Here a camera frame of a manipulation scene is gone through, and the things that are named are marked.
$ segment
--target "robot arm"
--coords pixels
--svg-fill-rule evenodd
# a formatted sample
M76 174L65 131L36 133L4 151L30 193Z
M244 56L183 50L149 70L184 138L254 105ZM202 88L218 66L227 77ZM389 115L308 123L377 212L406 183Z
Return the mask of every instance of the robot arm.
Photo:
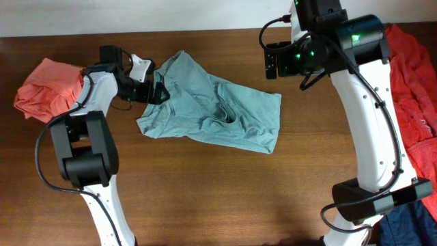
M100 63L86 69L83 89L72 113L58 120L50 130L61 175L85 192L81 195L91 211L102 245L134 246L137 241L118 198L118 154L105 117L116 95L124 100L160 104L169 94L163 85L154 88L152 82L145 80L145 75L153 70L152 60L129 54L132 69L126 77L122 52L116 46L100 47ZM85 139L88 146L72 145Z
M395 206L432 194L429 180L417 178L406 156L390 87L389 47L375 16L348 20L339 0L294 0L292 41L264 45L266 76L303 75L306 90L329 74L348 117L358 176L333 187L334 204L322 210L331 230L324 245L361 246L371 227ZM278 21L287 21L283 16ZM312 74L319 74L307 83ZM338 208L334 224L324 218Z

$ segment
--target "black cable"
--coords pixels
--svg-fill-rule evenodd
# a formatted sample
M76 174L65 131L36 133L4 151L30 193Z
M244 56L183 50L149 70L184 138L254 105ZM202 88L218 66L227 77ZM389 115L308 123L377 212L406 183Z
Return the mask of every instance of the black cable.
M283 21L283 22L285 22L285 23L289 23L289 22L290 22L290 18L291 18L291 15L290 15L290 14L287 14L287 15L285 15L285 16L282 16L281 18L278 18L278 19L274 19L274 20L272 20L272 21L269 21L267 24L265 24L265 25L262 27L262 29L261 29L261 31L260 31L260 33L259 33L258 41L259 41L259 45L261 45L261 47L262 47L265 51L268 51L268 52L270 52L270 53L280 53L280 52L288 51L288 50L290 50L290 49L293 49L295 46L299 45L303 40L305 40L306 38L309 37L309 33L306 33L306 34L304 34L301 38L299 38L296 42L294 42L294 43L292 43L292 44L289 44L289 45L287 45L287 46L284 46L284 47L282 47L282 48L277 48L277 49L271 49L271 48L268 48L266 45L264 45L264 43L262 42L262 36L263 36L263 34L264 34L264 31L267 29L267 27L270 26L270 25L273 24L273 23L277 23L277 22L280 22L280 21Z
M43 182L43 183L44 183L48 188L50 188L50 189L53 189L53 190L55 190L55 191L66 192L66 193L81 194L81 195L89 195L90 197L94 198L94 199L97 201L97 203L100 205L100 207L102 208L102 210L103 210L104 214L106 215L106 217L108 218L109 223L111 224L111 227L112 227L112 229L113 229L113 231L114 231L115 238L117 239L118 245L119 245L119 246L122 246L122 242L120 241L120 238L119 238L119 235L118 235L118 232L117 232L117 228L115 227L115 224L114 224L114 222L113 222L113 220L112 220L110 214L108 213L108 211L107 211L106 208L104 207L102 201L100 201L100 199L98 198L97 195L94 195L93 193L90 193L90 192L87 192L87 191L81 191L81 190L76 190L76 189L67 189L67 188L57 187L57 186L51 184L51 183L50 183L50 182L49 182L49 181L44 177L44 175L42 174L42 171L41 171L41 167L40 167L40 144L41 144L41 141L42 141L42 137L44 136L44 133L45 133L45 132L47 131L47 129L50 128L52 125L58 123L58 121L64 119L65 117L67 117L67 116L70 115L71 113L74 113L75 111L78 111L79 109L82 109L82 108L84 107L83 105L85 105L85 104L87 103L89 97L91 96L91 92L92 92L93 87L94 87L94 81L93 81L93 79L91 78L91 76L90 76L89 74L86 73L85 76L89 79L89 84L90 84L90 86L89 86L88 93L87 93L85 99L83 100L83 102L82 102L82 103L78 103L78 107L76 107L76 108L74 108L74 109L71 109L71 110L69 110L69 111L67 111L67 112L65 112L65 113L62 113L62 114L56 116L55 118L53 118L49 123L47 123L47 124L44 126L44 128L42 129L40 135L39 135L38 138L36 139L36 146L35 146L35 165L36 165L36 171L38 172L38 176L40 177L40 179L42 180L42 182Z
M128 51L122 49L122 52L129 56L130 59L130 68L124 72L124 74L128 74L130 71L132 71L132 68L134 67L134 59L132 58L132 54L130 54Z
M375 200L377 198L379 198L380 196L386 194L388 191L390 191L391 188L393 188L397 182L397 180L399 179L399 175L403 172L402 168L401 168L401 148L400 148L400 143L399 140L397 138L397 133L395 130L395 125L393 123L393 119L390 116L389 110L386 108L385 106L385 102L381 99L381 97L379 97L379 95L376 93L375 89L372 88L372 86L369 84L369 82L364 78L364 76L358 71L358 68L356 67L356 65L349 59L349 57L344 53L343 50L341 50L340 47L338 47L337 44L335 44L331 39L325 37L325 36L319 36L311 31L308 31L303 37L301 37L297 42L293 43L293 44L289 44L285 47L279 48L279 49L270 49L268 47L266 47L264 45L264 43L262 42L262 35L265 31L265 29L276 22L281 21L281 19L275 19L270 21L269 23L267 23L266 25L264 25L264 27L262 28L261 32L259 33L259 44L261 45L261 47L266 50L269 51L271 53L280 53L280 52L284 52L290 49L294 49L296 47L296 45L299 45L305 38L307 38L308 36L311 37L315 37L315 38L319 38L323 41L325 41L327 44L329 44L331 47L333 47L336 52L338 53L338 55L340 55L340 57L344 60L344 62L346 63L347 67L356 75L356 77L359 79L359 81L366 87L367 91L369 91L369 93L373 96L373 98L376 100L377 105L379 106L379 108L381 108L382 114L384 116L384 119L386 120L386 123L389 127L389 131L390 131L390 135L391 135L391 139L393 142L393 146L395 149L395 170L393 171L393 176L391 177L391 179L389 180L389 182L387 183L387 185L385 185L379 192L374 193L373 195L357 200L357 201L353 201L353 202L342 202L339 204L329 204L328 206L325 206L322 211L320 212L320 216L323 220L323 222L330 227L333 230L336 230L338 232L343 232L343 233L355 233L355 232L360 232L361 230L370 230L372 229L372 227L370 225L364 225L362 227L359 227L357 229L354 230L344 230L341 228L338 228L336 226L334 226L333 224L331 224L326 218L325 218L325 212L331 208L341 208L341 207L345 207L345 206L353 206L356 204L360 204L363 202L368 202L368 201L372 201Z
M310 77L311 75L313 75L312 72L310 72L310 73L305 77L305 79L302 81L302 83L301 83L300 86L299 86L299 89L300 89L300 90L305 91L305 90L309 89L311 86L313 86L315 83L317 83L320 79L322 79L323 77L325 77L326 72L322 72L322 73L319 74L316 78L314 78L312 81L310 81L309 83L307 83L308 80L309 80L309 77Z
M130 111L132 109L132 106L133 106L134 103L129 98L128 98L128 101L129 101L129 108L127 108L127 109L120 109L119 107L116 107L116 106L112 105L112 102L111 102L110 106L112 108L120 110L120 111Z

